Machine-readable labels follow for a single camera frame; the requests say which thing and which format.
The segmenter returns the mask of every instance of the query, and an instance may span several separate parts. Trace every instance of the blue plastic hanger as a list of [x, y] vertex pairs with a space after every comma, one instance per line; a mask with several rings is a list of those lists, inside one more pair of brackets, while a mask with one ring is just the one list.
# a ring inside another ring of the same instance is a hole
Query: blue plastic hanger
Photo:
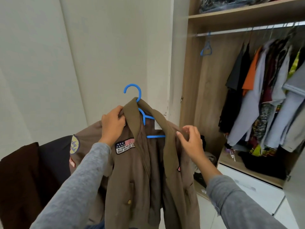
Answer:
[[[208, 54], [204, 54], [204, 50], [210, 50], [210, 52]], [[204, 48], [200, 52], [200, 55], [203, 57], [203, 56], [211, 55], [212, 52], [213, 51], [212, 51], [211, 43], [210, 43], [210, 41], [207, 41]]]
[[[138, 89], [138, 91], [139, 91], [139, 97], [138, 97], [138, 99], [137, 99], [137, 102], [139, 102], [139, 100], [141, 99], [141, 96], [142, 96], [142, 91], [141, 91], [141, 88], [138, 86], [138, 85], [136, 85], [136, 84], [128, 84], [125, 88], [124, 88], [124, 93], [126, 93], [126, 91], [127, 91], [127, 88], [129, 88], [129, 87], [136, 87], [137, 89]], [[153, 119], [154, 120], [154, 117], [151, 117], [151, 116], [148, 116], [148, 115], [146, 115], [145, 113], [144, 113], [144, 111], [142, 110], [142, 109], [140, 109], [140, 108], [138, 108], [139, 109], [139, 111], [142, 113], [142, 115], [143, 115], [143, 124], [145, 125], [146, 124], [146, 118], [149, 118], [149, 119]], [[156, 135], [156, 136], [146, 136], [147, 138], [160, 138], [160, 137], [165, 137], [165, 135]]]

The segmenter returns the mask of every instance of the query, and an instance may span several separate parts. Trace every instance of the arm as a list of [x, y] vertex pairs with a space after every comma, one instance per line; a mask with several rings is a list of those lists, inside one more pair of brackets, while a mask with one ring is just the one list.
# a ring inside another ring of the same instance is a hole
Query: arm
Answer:
[[118, 118], [118, 106], [102, 117], [102, 137], [84, 157], [75, 172], [63, 183], [30, 229], [84, 228], [88, 220], [105, 167], [110, 147], [121, 135], [125, 117]]
[[179, 132], [177, 136], [186, 153], [199, 168], [207, 184], [207, 194], [227, 228], [286, 228], [240, 189], [233, 179], [218, 171], [204, 155], [200, 133], [196, 127], [187, 125], [183, 129], [189, 133], [189, 141]]

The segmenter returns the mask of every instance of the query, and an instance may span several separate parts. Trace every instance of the metal rod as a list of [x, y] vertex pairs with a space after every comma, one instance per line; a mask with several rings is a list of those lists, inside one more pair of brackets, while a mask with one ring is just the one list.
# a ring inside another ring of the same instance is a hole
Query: metal rod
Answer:
[[292, 27], [292, 26], [304, 26], [304, 25], [305, 25], [305, 21], [295, 22], [295, 23], [281, 23], [281, 24], [275, 24], [269, 26], [256, 26], [256, 27], [248, 27], [248, 28], [235, 29], [235, 30], [207, 32], [203, 34], [196, 34], [196, 37], [216, 35], [216, 34], [229, 34], [229, 33], [245, 32], [252, 30], [267, 30], [267, 29], [276, 29], [276, 28], [284, 28], [284, 27]]

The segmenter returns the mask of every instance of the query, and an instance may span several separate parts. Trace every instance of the person's left hand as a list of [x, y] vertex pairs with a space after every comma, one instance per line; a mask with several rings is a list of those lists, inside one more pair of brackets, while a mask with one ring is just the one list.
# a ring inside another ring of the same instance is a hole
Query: person's left hand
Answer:
[[126, 120], [124, 115], [119, 119], [119, 112], [122, 109], [123, 107], [119, 105], [102, 116], [102, 137], [98, 142], [106, 143], [111, 147], [122, 134]]

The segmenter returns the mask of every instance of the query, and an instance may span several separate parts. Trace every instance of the gray sleeve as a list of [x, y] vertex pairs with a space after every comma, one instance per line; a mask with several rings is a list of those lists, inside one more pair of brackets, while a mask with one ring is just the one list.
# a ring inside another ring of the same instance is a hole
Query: gray sleeve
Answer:
[[287, 229], [228, 176], [212, 178], [207, 194], [229, 229]]
[[95, 143], [30, 229], [83, 229], [101, 184], [109, 153], [107, 144]]

